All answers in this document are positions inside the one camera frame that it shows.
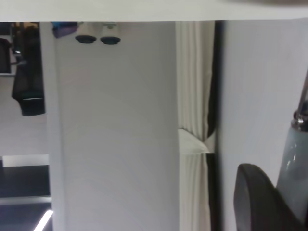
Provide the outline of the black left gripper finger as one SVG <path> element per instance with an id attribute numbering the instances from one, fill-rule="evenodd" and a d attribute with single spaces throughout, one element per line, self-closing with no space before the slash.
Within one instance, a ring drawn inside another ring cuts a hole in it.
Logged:
<path id="1" fill-rule="evenodd" d="M 256 165 L 240 164 L 234 189 L 238 231 L 306 231 L 265 172 Z"/>

